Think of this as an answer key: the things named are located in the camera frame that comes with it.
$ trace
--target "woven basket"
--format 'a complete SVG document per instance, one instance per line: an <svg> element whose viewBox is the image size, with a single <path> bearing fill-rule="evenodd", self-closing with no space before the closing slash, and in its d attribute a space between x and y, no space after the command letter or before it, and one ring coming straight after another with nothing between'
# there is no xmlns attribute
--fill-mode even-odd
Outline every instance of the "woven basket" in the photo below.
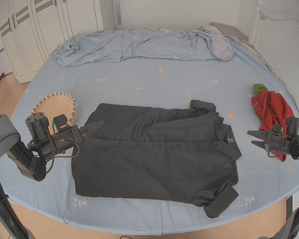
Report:
<svg viewBox="0 0 299 239"><path fill-rule="evenodd" d="M52 120L54 117L64 114L68 124L72 126L77 116L76 101L68 93L56 92L43 98L31 111L31 114L43 112L49 120L49 132L53 134Z"/></svg>

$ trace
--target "white headboard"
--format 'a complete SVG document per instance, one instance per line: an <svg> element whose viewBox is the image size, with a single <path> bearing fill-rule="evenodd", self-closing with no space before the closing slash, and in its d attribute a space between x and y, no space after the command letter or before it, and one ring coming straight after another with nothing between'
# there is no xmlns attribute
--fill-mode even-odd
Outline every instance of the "white headboard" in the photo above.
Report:
<svg viewBox="0 0 299 239"><path fill-rule="evenodd" d="M249 42L299 105L299 0L258 0Z"/></svg>

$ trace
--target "red cloth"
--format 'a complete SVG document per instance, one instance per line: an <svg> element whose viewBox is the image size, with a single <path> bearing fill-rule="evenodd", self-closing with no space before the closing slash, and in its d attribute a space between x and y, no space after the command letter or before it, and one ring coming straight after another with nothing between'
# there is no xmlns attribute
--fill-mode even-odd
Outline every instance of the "red cloth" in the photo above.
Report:
<svg viewBox="0 0 299 239"><path fill-rule="evenodd" d="M251 103L257 115L262 119L260 130L272 129L273 124L281 124L285 132L286 118L294 117L291 107L282 95L273 91L262 90L257 96L252 97ZM284 161L286 155L279 156L279 159Z"/></svg>

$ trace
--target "cabinet door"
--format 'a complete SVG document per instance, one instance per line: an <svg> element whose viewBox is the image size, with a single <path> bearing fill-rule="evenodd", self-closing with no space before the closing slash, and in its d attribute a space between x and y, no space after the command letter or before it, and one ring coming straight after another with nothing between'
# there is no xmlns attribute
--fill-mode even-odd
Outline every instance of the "cabinet door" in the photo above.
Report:
<svg viewBox="0 0 299 239"><path fill-rule="evenodd" d="M53 4L52 0L35 0L32 6L35 6L33 11L35 9L37 14L36 26L41 31L40 39L44 41L49 56L61 42L68 39L64 37L64 31L67 36L64 20L60 23L59 6Z"/></svg>
<svg viewBox="0 0 299 239"><path fill-rule="evenodd" d="M68 23L71 27L70 30L68 29L69 36L98 31L94 0L60 0L60 2L65 23L67 27Z"/></svg>
<svg viewBox="0 0 299 239"><path fill-rule="evenodd" d="M23 62L21 52L12 33L12 19L9 17L8 0L0 1L0 29L8 58L16 77L28 75L27 65Z"/></svg>
<svg viewBox="0 0 299 239"><path fill-rule="evenodd" d="M21 49L24 51L28 67L32 72L37 72L44 64L44 60L42 49L40 49L37 42L39 39L35 38L31 25L27 0L11 0L11 12L16 37Z"/></svg>

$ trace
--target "mattress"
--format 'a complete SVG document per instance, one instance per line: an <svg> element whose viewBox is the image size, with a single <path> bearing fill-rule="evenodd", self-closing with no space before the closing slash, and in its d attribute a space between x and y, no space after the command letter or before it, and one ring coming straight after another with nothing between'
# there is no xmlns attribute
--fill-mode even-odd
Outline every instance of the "mattress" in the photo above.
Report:
<svg viewBox="0 0 299 239"><path fill-rule="evenodd" d="M258 130L253 113L253 85L264 84L283 95L299 117L296 105L262 60L243 43L228 38L234 55L229 61L128 58L121 62L88 62L62 66L49 58L17 105L12 122L27 144L25 118L41 97L67 92L77 102L75 124L83 126L100 103L188 108L191 99L212 102L232 127L242 157L236 161L239 197L218 217L203 208L172 201L81 197L75 194L70 159L55 160L42 182L22 176L4 155L0 181L12 203L18 203L67 224L118 234L161 235L219 226L256 213L299 187L299 161L269 158L251 144L248 130Z"/></svg>

